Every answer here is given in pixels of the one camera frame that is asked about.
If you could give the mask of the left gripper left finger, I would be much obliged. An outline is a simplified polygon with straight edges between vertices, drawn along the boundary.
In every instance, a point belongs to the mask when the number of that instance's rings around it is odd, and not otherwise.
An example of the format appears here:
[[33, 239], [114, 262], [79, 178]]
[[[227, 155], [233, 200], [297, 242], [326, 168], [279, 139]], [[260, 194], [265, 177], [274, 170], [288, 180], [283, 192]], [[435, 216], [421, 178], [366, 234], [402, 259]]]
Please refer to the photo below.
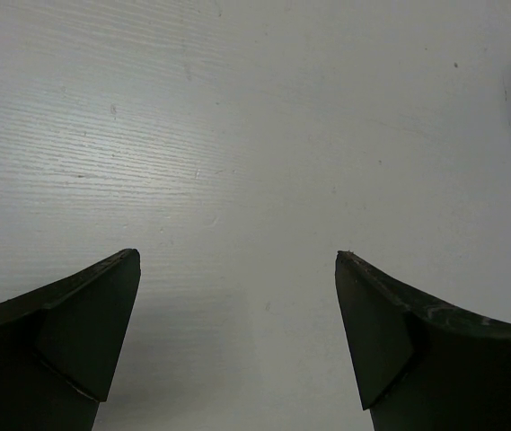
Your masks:
[[90, 430], [108, 399], [141, 277], [119, 251], [0, 303], [0, 430]]

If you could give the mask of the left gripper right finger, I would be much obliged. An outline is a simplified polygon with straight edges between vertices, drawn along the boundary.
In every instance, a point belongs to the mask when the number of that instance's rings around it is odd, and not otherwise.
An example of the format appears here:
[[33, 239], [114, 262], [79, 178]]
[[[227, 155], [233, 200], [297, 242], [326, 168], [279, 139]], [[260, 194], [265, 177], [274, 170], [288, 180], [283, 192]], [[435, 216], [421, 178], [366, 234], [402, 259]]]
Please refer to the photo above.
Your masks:
[[362, 408], [377, 430], [511, 430], [511, 323], [338, 254], [335, 285]]

